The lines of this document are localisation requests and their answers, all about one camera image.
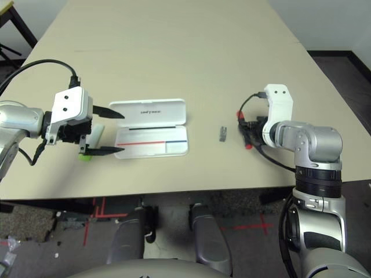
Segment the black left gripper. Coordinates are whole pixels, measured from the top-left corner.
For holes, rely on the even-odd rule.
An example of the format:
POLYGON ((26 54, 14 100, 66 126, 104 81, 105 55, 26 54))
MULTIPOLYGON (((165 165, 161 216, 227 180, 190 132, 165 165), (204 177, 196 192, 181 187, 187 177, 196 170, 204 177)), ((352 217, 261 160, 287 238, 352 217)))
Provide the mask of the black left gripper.
MULTIPOLYGON (((112 109, 100 106, 93 106, 93 114, 101 118, 124 119, 125 117, 112 109)), ((124 151, 119 147, 100 147, 88 148, 86 143, 87 135, 92 132, 92 118, 83 120, 60 120, 56 123, 57 141, 69 142, 79 145, 79 153, 85 153, 87 156, 105 156, 113 153, 124 151)))

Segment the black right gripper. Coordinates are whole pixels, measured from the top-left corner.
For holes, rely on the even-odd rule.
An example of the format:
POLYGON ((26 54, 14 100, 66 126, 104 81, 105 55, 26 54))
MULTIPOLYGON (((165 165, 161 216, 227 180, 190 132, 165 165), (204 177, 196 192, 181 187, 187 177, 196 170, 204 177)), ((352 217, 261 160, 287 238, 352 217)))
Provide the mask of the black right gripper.
MULTIPOLYGON (((265 144, 263 138, 264 125, 268 120, 267 116, 258 116, 257 121, 248 122, 248 137, 251 144, 265 144)), ((246 122, 244 120, 238 121, 238 129, 242 136, 246 136, 246 122)))

